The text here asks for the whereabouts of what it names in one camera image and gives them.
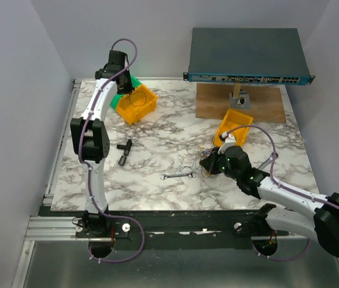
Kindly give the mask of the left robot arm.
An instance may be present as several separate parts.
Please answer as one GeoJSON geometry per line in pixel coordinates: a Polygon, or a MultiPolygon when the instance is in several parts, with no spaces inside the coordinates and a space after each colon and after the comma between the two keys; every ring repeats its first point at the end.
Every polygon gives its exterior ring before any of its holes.
{"type": "Polygon", "coordinates": [[[104,162],[110,140],[104,120],[116,94],[133,91],[126,53],[111,50],[108,63],[95,72],[95,89],[86,109],[72,118],[70,133],[74,153],[85,171],[85,211],[77,232],[87,236],[106,237],[110,222],[105,216],[108,203],[104,193],[104,162]]]}

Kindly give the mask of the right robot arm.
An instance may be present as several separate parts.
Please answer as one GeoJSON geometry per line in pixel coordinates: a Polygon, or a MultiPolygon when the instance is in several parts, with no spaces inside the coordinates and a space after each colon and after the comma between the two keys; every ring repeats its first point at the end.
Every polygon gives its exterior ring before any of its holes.
{"type": "Polygon", "coordinates": [[[318,242],[339,258],[339,193],[327,196],[277,182],[269,173],[253,167],[239,146],[224,152],[214,148],[200,165],[212,175],[233,179],[244,194],[274,203],[253,220],[258,234],[267,235],[272,230],[291,232],[318,242]]]}

